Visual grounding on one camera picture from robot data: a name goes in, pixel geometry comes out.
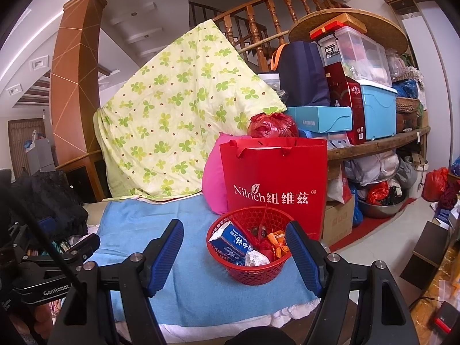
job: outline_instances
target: stainless steel bowl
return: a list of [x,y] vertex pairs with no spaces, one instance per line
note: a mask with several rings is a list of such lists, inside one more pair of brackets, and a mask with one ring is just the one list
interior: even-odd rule
[[404,202],[406,202],[407,198],[409,197],[409,191],[406,191],[403,189],[402,194],[403,194],[404,200],[402,200],[397,205],[390,205],[390,206],[371,205],[371,204],[368,204],[366,201],[358,199],[358,206],[360,210],[363,212],[363,215],[369,218],[375,218],[375,219],[389,218],[390,216],[395,215],[399,210],[401,210],[401,207],[404,205]]

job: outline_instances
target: red gift box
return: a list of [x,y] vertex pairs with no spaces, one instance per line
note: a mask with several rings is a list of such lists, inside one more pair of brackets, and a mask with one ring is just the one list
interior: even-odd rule
[[341,62],[325,66],[324,71],[329,85],[331,105],[351,107],[353,129],[346,133],[350,143],[353,145],[365,143],[366,127],[361,86],[352,78],[345,76]]
[[220,145],[229,211],[280,209],[319,240],[327,191],[327,141],[295,137],[230,140]]

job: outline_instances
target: red plastic basket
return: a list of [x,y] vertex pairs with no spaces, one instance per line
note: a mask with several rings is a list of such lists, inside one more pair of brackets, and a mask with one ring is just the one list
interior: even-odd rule
[[268,234],[280,229],[285,230],[287,224],[294,219],[291,218],[289,214],[271,207],[243,207],[243,209],[238,209],[222,215],[212,224],[211,228],[208,230],[208,234],[206,235],[206,245],[208,246],[208,250],[212,257],[217,262],[224,265],[230,276],[236,281],[246,285],[262,285],[276,278],[281,272],[286,260],[291,257],[291,252],[288,252],[280,259],[264,266],[245,267],[237,266],[236,264],[228,262],[223,257],[220,257],[217,249],[208,243],[208,240],[214,232],[216,232],[224,223],[232,220],[236,220],[241,227],[246,227],[248,230],[258,228],[259,225],[263,223]]

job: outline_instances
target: wooden staircase railing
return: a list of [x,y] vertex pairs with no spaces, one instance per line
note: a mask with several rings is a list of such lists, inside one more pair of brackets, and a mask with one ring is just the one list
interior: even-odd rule
[[[337,2],[335,0],[300,0],[302,2],[303,8],[307,14],[310,14],[313,11],[329,9],[331,7],[347,7],[346,5]],[[293,1],[292,0],[283,0],[286,5],[288,12],[291,16],[293,23],[297,23],[297,14],[295,12]],[[251,46],[251,50],[254,50],[257,56],[258,67],[261,71],[268,71],[267,60],[271,57],[272,53],[276,48],[271,47],[270,41],[264,39],[271,38],[268,36],[267,27],[263,26],[256,22],[254,6],[265,3],[268,12],[271,15],[273,21],[273,26],[275,27],[275,32],[278,38],[279,44],[284,44],[286,40],[284,36],[288,33],[287,31],[282,31],[281,24],[279,22],[274,0],[252,0],[248,3],[237,6],[226,12],[220,12],[217,9],[212,7],[206,7],[203,5],[195,4],[196,6],[211,9],[215,12],[214,18],[212,19],[217,26],[225,33],[225,36],[228,41],[237,49],[239,52],[242,52],[243,58],[245,61],[248,60],[246,54],[246,43]],[[245,13],[247,18],[238,16],[239,13]],[[235,21],[236,28],[238,30],[238,40],[235,40],[235,35],[233,33],[233,21]],[[247,34],[241,29],[240,22],[244,23],[244,27],[247,30]]]

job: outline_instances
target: transparent plastic storage box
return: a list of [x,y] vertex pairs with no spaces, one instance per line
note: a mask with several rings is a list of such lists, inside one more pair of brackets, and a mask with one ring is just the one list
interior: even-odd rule
[[392,86],[385,49],[351,27],[342,27],[318,40],[325,65],[342,62],[345,75]]

